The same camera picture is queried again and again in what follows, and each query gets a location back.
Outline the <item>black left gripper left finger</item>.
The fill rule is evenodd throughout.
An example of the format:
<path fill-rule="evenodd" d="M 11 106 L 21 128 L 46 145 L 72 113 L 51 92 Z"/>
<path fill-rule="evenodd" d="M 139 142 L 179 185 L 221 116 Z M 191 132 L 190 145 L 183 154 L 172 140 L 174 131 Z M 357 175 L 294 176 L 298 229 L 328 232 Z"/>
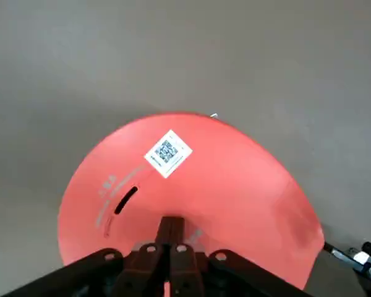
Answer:
<path fill-rule="evenodd" d="M 127 256 L 104 248 L 7 293 L 8 296 L 163 296 L 173 244 L 173 219 Z"/>

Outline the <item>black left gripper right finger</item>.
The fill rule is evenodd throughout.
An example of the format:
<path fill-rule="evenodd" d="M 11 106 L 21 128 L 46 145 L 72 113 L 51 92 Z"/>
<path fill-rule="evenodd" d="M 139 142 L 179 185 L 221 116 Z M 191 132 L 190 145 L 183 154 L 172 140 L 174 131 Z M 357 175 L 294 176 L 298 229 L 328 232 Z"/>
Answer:
<path fill-rule="evenodd" d="M 206 255 L 185 243 L 185 220 L 169 219 L 171 296 L 308 296 L 271 272 L 228 250 Z"/>

